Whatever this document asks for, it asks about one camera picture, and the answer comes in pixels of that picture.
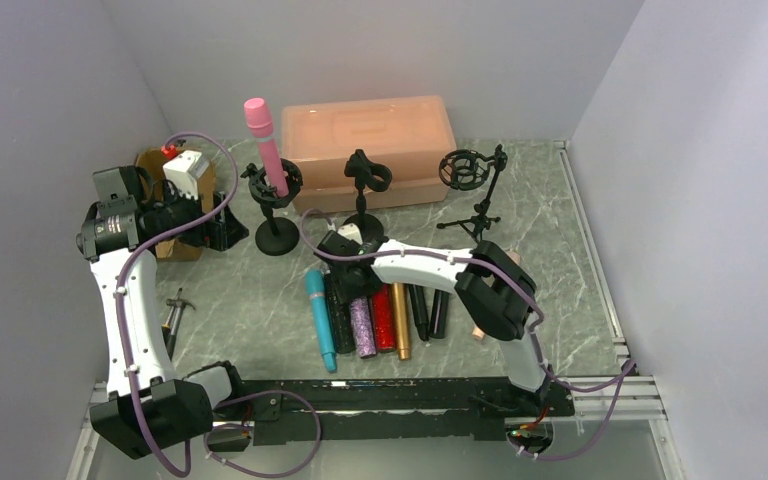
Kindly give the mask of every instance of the black cylinder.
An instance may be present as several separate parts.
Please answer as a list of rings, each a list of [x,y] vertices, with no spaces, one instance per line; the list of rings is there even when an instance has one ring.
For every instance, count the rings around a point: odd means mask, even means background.
[[[331,336],[334,338],[334,351],[340,354],[355,351],[355,339],[352,334],[352,321],[349,316],[349,306],[340,303],[337,294],[337,284],[334,275],[326,273],[325,304],[328,306],[328,321],[331,324]]]
[[[428,341],[428,307],[425,305],[425,289],[419,285],[408,285],[408,294],[411,297],[411,313],[413,323],[419,339]]]
[[[449,317],[449,293],[434,290],[434,301],[431,302],[431,322],[428,335],[431,338],[446,338],[446,321]]]

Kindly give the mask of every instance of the red wire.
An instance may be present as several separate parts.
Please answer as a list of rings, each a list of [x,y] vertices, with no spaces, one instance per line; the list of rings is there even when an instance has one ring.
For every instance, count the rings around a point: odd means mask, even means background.
[[[549,414],[549,405],[546,405],[545,407],[543,407],[543,411],[540,412],[540,416],[537,417],[537,420],[531,423],[526,423],[520,428],[522,428],[523,430],[534,430],[535,428],[537,428],[537,425],[539,425],[540,422],[542,422],[543,419],[546,418],[546,415],[548,414]]]

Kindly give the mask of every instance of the red glitter cylinder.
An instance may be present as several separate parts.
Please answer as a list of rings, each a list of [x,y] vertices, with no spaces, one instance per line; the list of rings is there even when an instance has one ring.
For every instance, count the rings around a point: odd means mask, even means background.
[[[390,289],[381,287],[369,297],[372,310],[372,329],[375,332],[375,349],[378,353],[396,351],[396,327],[393,325],[393,306],[390,304]]]

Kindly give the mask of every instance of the gray marble tabletop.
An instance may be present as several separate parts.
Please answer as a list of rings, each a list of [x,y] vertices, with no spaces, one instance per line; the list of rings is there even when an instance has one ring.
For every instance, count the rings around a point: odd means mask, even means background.
[[[496,140],[459,141],[487,155]],[[522,256],[521,266],[536,281],[537,301],[547,315],[538,336],[555,370],[563,375],[604,375],[618,371],[608,319],[602,307],[591,260],[580,233],[572,194],[551,142],[501,141],[509,156],[492,198],[491,215],[502,217],[485,233],[505,250]],[[240,171],[260,163],[251,141],[226,142]],[[199,147],[214,158],[218,187],[229,188],[232,175],[215,148]],[[461,229],[438,230],[438,222],[472,214],[486,187],[451,191],[443,202],[377,210],[387,234],[405,243],[449,248],[474,245]],[[254,235],[263,221],[246,184],[231,203],[237,218]],[[295,211],[276,212],[294,221]],[[342,221],[348,215],[336,215]],[[323,220],[309,232],[317,240]],[[466,377],[505,374],[496,340],[476,341],[463,305],[452,297],[447,337],[422,343],[412,328],[412,358],[395,353],[361,360],[338,355],[338,371],[329,374],[319,353],[304,274],[320,262],[300,242],[282,257],[258,251],[249,237],[233,249],[205,251],[196,262],[162,262],[158,266],[158,299],[183,296],[197,307],[187,311],[179,332],[174,363],[181,374],[230,360],[244,379]],[[430,299],[431,291],[426,292]]]

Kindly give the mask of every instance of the gold cylinder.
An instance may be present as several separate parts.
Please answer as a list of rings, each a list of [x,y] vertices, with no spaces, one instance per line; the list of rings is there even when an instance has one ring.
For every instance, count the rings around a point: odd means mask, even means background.
[[[399,360],[410,360],[410,327],[408,327],[408,303],[405,285],[390,285],[390,298],[393,299],[393,317],[396,326],[396,349]]]

